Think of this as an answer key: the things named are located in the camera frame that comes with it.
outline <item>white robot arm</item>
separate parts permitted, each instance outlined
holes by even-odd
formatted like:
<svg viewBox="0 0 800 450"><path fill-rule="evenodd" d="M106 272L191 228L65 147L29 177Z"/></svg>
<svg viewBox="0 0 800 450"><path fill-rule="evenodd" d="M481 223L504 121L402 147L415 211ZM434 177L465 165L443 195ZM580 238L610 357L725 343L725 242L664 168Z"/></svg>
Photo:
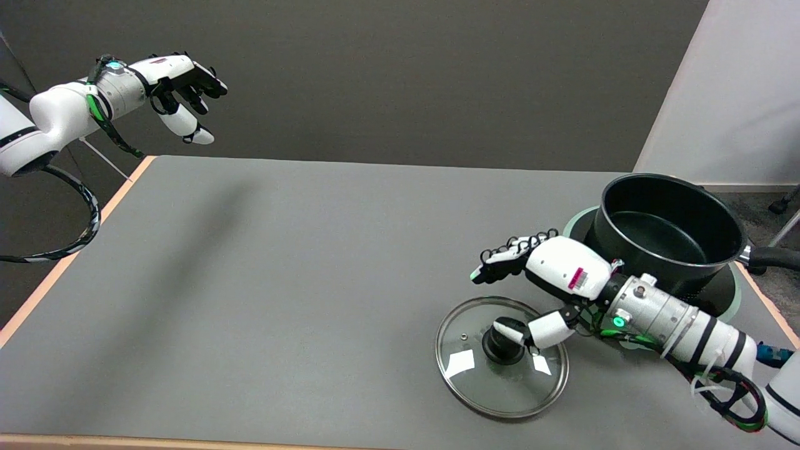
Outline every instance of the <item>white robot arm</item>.
<svg viewBox="0 0 800 450"><path fill-rule="evenodd" d="M87 79L53 86L30 100L29 120L0 96L0 173L24 175L42 169L67 144L103 128L120 147L128 147L110 125L150 101L159 118L185 143L208 144L214 136L178 103L177 91L200 115L208 112L202 95L219 98L228 88L213 69L172 54L127 65L104 55Z"/></svg>
<svg viewBox="0 0 800 450"><path fill-rule="evenodd" d="M496 251L484 252L482 264L471 279L474 283L493 283L524 271L530 281L566 303L564 308L529 323L507 317L494 322L495 330L531 352L569 338L582 310L593 307L600 316L610 315L616 327L636 331L642 342L661 352L679 370L689 368L685 375L693 385L697 371L724 372L751 383L756 361L782 367L766 386L752 385L752 396L734 392L738 398L715 409L733 423L730 407L742 400L754 416L765 418L766 426L800 445L800 356L783 351L788 360L772 364L772 353L765 357L761 349L765 346L758 346L747 334L656 288L657 280L651 275L638 278L616 274L621 265L622 261L607 263L582 243L556 236L551 230L512 238ZM760 397L761 410L756 396ZM746 431L760 429L737 425Z"/></svg>

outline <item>carpet floor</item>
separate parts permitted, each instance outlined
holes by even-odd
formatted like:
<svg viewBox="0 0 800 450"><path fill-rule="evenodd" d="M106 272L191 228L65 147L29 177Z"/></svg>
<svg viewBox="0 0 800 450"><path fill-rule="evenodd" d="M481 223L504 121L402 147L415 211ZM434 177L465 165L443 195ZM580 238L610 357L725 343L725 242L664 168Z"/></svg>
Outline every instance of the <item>carpet floor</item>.
<svg viewBox="0 0 800 450"><path fill-rule="evenodd" d="M744 222L750 239L758 246L767 245L800 207L800 198L790 203L789 209L776 215L767 210L780 194L724 193L717 194L727 202ZM800 250L800 226L797 226L778 245ZM786 321L800 335L800 273L771 267L766 274L753 279L762 292L772 299Z"/></svg>

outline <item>black pot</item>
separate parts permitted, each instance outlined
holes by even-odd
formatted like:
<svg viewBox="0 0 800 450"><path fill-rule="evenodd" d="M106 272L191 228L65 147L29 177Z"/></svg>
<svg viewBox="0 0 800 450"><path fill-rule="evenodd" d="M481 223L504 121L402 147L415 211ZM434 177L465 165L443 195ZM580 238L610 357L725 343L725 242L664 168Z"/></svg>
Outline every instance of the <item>black pot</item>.
<svg viewBox="0 0 800 450"><path fill-rule="evenodd" d="M680 297L697 294L737 259L800 270L800 252L751 248L727 205L665 175L624 175L606 186L586 245L606 260L623 260L624 274L649 273L659 288Z"/></svg>

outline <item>barcode label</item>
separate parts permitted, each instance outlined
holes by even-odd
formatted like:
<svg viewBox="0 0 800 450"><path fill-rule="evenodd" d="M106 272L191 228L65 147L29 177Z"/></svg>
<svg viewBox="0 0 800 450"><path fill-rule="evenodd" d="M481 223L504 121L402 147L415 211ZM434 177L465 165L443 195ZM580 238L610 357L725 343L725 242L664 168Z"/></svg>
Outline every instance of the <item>barcode label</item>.
<svg viewBox="0 0 800 450"><path fill-rule="evenodd" d="M578 267L578 270L575 271L575 275L572 275L569 288L573 291L579 290L586 284L587 278L589 278L589 272L583 271L583 267Z"/></svg>
<svg viewBox="0 0 800 450"><path fill-rule="evenodd" d="M586 284L587 278L589 278L589 272L583 272L578 276L578 282L575 284L575 291L579 290L584 284Z"/></svg>

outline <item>chair leg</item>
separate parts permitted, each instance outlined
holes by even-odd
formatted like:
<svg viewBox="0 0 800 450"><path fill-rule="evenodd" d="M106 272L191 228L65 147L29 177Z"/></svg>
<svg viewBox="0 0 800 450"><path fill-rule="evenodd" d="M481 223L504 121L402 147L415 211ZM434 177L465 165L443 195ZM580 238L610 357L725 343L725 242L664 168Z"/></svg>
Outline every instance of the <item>chair leg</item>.
<svg viewBox="0 0 800 450"><path fill-rule="evenodd" d="M800 194L800 184L794 187L791 192L787 192L786 195L781 197L780 200L775 200L770 205L770 211L775 214L783 214L786 212L786 208L789 206L789 203L794 200L794 197L797 197Z"/></svg>
<svg viewBox="0 0 800 450"><path fill-rule="evenodd" d="M777 246L778 243L780 243L783 240L783 238L785 238L786 235L789 234L789 231L791 231L792 228L794 228L794 226L797 225L798 223L800 223L800 211L794 213L792 218L789 219L788 222L786 222L786 225L784 225L783 228L781 228L781 230L775 235L775 237L772 238L772 241L770 241L770 245L768 247Z"/></svg>

